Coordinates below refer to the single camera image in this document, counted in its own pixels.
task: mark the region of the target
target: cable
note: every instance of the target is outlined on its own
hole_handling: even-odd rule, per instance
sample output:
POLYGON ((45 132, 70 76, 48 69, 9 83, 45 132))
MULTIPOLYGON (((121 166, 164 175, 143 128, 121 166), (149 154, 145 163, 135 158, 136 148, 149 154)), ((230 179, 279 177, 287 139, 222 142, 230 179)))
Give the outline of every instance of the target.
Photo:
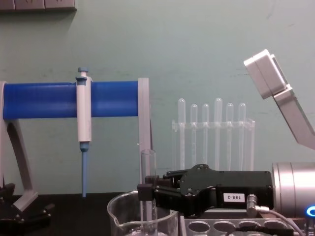
POLYGON ((302 232, 302 230, 296 225, 296 224, 292 224, 291 221, 289 221, 284 215, 281 215, 280 213, 277 213, 274 210, 269 210, 268 213, 273 214, 274 216, 280 218, 281 220, 283 220, 284 222, 286 222, 288 225, 290 225, 296 232, 299 233, 300 236, 305 236, 304 233, 302 232))

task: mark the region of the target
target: glass beaker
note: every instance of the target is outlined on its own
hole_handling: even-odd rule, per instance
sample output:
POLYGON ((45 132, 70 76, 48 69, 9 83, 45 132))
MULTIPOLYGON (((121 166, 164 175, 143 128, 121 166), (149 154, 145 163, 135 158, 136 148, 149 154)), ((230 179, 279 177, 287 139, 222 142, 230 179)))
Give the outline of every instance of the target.
POLYGON ((157 217, 141 221, 138 191, 120 194, 107 205, 111 236, 178 236, 178 213, 157 207, 157 217))

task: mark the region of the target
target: blue cylinder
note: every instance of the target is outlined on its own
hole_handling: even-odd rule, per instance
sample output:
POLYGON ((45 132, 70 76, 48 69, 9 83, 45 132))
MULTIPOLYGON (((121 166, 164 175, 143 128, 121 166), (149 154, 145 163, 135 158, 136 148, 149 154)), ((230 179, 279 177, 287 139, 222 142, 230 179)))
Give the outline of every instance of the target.
MULTIPOLYGON (((138 82, 92 82, 92 117, 138 116, 138 82)), ((4 119, 74 118, 75 83, 4 85, 4 119)))

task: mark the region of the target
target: pipette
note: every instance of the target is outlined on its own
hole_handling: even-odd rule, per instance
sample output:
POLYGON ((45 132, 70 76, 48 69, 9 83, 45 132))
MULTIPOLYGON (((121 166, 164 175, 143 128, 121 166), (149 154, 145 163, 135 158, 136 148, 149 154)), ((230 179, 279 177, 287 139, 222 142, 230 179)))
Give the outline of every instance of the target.
POLYGON ((185 124, 186 124, 186 102, 178 100, 178 124, 180 133, 180 170, 185 169, 185 124))
POLYGON ((92 140, 91 114, 91 78, 87 76, 87 68, 80 67, 81 76, 77 80, 77 129, 78 142, 82 153, 82 197, 86 196, 87 189, 87 158, 90 141, 92 140))
POLYGON ((208 125, 209 125, 209 105, 202 105, 202 123, 203 123, 203 164, 208 164, 208 125))
POLYGON ((222 122, 222 99, 215 101, 215 170, 220 167, 220 126, 222 122))
POLYGON ((198 106, 192 104, 190 107, 190 124, 191 124, 191 164, 196 165, 196 129, 198 122, 198 106))
POLYGON ((226 106, 226 122, 227 122, 226 161, 227 161, 227 170, 228 171, 231 170, 233 116, 234 116, 234 106, 232 103, 228 103, 226 106))
POLYGON ((239 132, 239 170, 243 170, 244 165, 244 125, 246 121, 246 105, 245 103, 240 103, 238 105, 238 121, 240 124, 239 132))

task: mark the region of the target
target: black table surface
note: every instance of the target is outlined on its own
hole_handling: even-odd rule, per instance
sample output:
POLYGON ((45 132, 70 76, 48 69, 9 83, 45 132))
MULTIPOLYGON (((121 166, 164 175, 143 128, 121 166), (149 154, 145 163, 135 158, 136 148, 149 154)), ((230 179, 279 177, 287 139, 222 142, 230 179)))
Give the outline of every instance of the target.
POLYGON ((120 193, 39 195, 26 209, 38 213, 46 205, 55 204, 51 226, 28 236, 109 236, 108 202, 120 193))

